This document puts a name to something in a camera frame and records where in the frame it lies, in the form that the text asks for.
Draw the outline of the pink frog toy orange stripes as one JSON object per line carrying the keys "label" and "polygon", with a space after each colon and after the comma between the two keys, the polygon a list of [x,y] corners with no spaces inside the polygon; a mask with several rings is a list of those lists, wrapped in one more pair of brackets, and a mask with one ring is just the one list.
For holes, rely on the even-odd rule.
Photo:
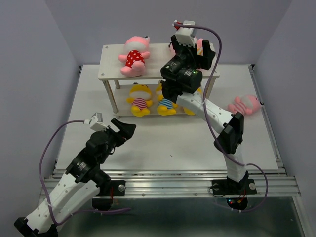
{"label": "pink frog toy orange stripes", "polygon": [[168,48],[172,58],[184,62],[185,67],[201,69],[202,65],[200,58],[203,57],[202,42],[203,39],[197,39],[194,37],[195,48],[186,47],[176,42],[176,49],[174,49],[173,43],[171,41],[168,45]]}

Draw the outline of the yellow frog toy pink stripes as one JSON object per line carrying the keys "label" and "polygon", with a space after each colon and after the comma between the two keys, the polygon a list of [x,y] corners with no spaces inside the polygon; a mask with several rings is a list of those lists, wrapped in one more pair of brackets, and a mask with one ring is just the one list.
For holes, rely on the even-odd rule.
{"label": "yellow frog toy pink stripes", "polygon": [[149,107],[153,105],[152,91],[145,84],[134,83],[126,101],[131,104],[131,112],[134,116],[149,115],[151,113]]}

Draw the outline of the yellow frog toy blue stripes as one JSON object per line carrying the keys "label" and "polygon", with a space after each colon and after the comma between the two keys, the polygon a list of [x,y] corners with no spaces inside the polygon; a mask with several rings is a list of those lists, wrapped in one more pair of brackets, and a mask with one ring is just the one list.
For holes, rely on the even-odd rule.
{"label": "yellow frog toy blue stripes", "polygon": [[159,82],[156,88],[156,95],[158,100],[157,112],[161,116],[169,116],[176,114],[177,105],[172,101],[164,98],[162,94],[162,85]]}

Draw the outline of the pink frog toy polka dots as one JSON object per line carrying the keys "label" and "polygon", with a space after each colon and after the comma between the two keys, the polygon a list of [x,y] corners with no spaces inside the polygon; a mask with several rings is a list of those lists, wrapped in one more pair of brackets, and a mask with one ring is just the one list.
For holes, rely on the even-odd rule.
{"label": "pink frog toy polka dots", "polygon": [[142,76],[146,71],[145,60],[150,58],[150,38],[133,36],[124,45],[118,60],[124,63],[120,72],[126,77]]}

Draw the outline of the yellow frog toy red stripes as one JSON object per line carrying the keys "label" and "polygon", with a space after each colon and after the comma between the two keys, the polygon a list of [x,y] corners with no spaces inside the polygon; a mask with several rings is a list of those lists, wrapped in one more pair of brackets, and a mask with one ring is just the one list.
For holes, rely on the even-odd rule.
{"label": "yellow frog toy red stripes", "polygon": [[[201,87],[198,88],[197,91],[196,91],[196,93],[198,93],[199,96],[202,97],[202,94],[203,94],[202,88],[201,88]],[[194,113],[193,111],[191,111],[190,109],[188,109],[188,108],[186,108],[186,107],[183,107],[183,110],[184,110],[184,112],[185,112],[187,115],[190,115],[190,116],[194,116],[194,115],[195,115],[195,113]]]}

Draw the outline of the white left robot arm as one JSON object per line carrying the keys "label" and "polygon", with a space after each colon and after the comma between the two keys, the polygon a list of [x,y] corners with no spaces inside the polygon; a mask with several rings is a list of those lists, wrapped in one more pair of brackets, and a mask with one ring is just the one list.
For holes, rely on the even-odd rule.
{"label": "white left robot arm", "polygon": [[57,228],[74,215],[97,194],[106,194],[111,187],[111,178],[101,169],[108,156],[134,135],[136,125],[112,119],[118,128],[114,131],[104,125],[101,113],[90,119],[80,120],[94,132],[85,147],[66,168],[55,188],[48,192],[42,172],[39,179],[45,193],[44,201],[28,216],[19,217],[15,228],[25,237],[56,237]]}

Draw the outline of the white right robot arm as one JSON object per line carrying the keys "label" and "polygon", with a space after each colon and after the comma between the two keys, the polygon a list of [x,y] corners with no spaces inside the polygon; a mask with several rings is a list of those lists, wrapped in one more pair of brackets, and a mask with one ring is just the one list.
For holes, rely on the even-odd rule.
{"label": "white right robot arm", "polygon": [[199,55],[194,39],[190,38],[190,41],[190,44],[185,44],[179,42],[176,36],[171,37],[175,55],[160,70],[164,79],[162,94],[206,121],[215,136],[214,146],[224,155],[227,178],[212,181],[213,194],[256,194],[254,180],[249,178],[240,150],[244,116],[218,107],[198,92],[203,78],[202,70],[211,68],[215,52],[210,48],[209,41],[203,40],[203,54]]}

